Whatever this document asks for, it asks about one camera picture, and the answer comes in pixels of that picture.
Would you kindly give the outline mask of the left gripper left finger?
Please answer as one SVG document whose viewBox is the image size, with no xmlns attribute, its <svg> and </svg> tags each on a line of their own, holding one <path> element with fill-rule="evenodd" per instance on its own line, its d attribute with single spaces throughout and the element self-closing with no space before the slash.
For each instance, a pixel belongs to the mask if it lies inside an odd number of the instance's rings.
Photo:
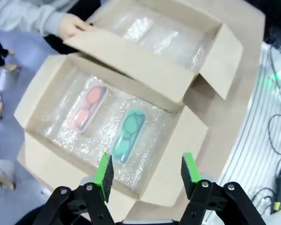
<svg viewBox="0 0 281 225">
<path fill-rule="evenodd" d="M 57 187 L 38 214 L 39 225 L 73 225 L 81 214 L 87 213 L 86 225 L 113 225 L 106 206 L 114 178 L 112 156 L 104 153 L 93 177 L 86 177 L 71 190 Z"/>
</svg>

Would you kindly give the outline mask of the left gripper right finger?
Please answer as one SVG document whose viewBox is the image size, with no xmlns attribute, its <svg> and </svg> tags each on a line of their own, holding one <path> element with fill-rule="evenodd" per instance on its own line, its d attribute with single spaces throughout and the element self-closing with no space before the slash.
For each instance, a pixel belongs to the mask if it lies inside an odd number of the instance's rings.
<svg viewBox="0 0 281 225">
<path fill-rule="evenodd" d="M 216 212 L 225 225 L 264 225 L 259 212 L 237 182 L 223 187 L 203 180 L 192 153 L 184 153 L 181 177 L 189 203 L 181 217 L 182 225 L 200 225 L 207 210 Z"/>
</svg>

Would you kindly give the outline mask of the person's right hand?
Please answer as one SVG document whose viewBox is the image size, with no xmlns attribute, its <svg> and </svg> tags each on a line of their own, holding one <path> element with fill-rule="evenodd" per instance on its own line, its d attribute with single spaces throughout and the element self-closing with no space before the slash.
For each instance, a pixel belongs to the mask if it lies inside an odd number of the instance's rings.
<svg viewBox="0 0 281 225">
<path fill-rule="evenodd" d="M 91 31 L 94 27 L 73 14 L 65 14 L 60 21 L 58 37 L 66 40 L 82 31 Z"/>
</svg>

